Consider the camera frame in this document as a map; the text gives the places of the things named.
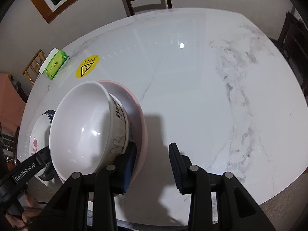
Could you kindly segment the person's left hand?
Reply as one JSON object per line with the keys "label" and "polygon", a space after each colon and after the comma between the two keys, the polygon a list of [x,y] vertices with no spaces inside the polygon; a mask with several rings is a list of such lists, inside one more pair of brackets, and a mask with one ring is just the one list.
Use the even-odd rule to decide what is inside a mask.
{"label": "person's left hand", "polygon": [[18,218],[10,214],[5,215],[14,230],[29,230],[34,218],[42,212],[40,205],[30,192],[26,191],[24,196],[27,208],[23,211],[21,217]]}

